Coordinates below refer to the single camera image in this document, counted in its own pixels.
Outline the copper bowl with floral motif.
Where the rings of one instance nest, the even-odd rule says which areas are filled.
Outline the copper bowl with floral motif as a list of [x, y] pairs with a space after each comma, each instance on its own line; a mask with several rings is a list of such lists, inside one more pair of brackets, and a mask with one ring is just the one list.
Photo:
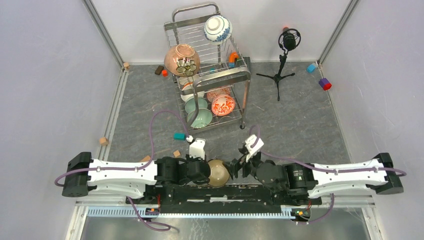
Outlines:
[[188, 44], [171, 47], [164, 58], [165, 68], [178, 77], [192, 77], [200, 70], [200, 56]]

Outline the dark bowl with lattice band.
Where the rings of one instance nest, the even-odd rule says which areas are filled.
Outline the dark bowl with lattice band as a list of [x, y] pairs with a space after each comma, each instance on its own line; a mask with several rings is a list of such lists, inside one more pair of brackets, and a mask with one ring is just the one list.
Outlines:
[[230, 173], [225, 167], [224, 161], [221, 159], [212, 159], [207, 163], [210, 168], [208, 185], [214, 188], [224, 186], [230, 178]]

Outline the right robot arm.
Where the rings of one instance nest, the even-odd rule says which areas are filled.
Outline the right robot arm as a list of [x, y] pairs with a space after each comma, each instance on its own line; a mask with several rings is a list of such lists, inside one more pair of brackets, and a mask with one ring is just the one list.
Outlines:
[[295, 162], [278, 165], [261, 159], [257, 153], [250, 160], [233, 159], [226, 168], [232, 179], [252, 176], [275, 194], [284, 194], [295, 204], [318, 199], [327, 194], [348, 190], [373, 190], [378, 195], [404, 192], [401, 177], [406, 173], [394, 168], [389, 153], [377, 154], [370, 160], [348, 164]]

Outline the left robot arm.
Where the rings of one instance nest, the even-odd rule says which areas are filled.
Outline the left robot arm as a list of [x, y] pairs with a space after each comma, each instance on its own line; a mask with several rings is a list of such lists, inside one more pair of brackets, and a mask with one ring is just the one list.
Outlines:
[[184, 186], [190, 182], [207, 184], [211, 168], [200, 158], [166, 156], [151, 162], [109, 162], [80, 152], [67, 164], [66, 173], [55, 185], [62, 188], [62, 196], [85, 197], [89, 192], [140, 199], [153, 203], [157, 190], [153, 186]]

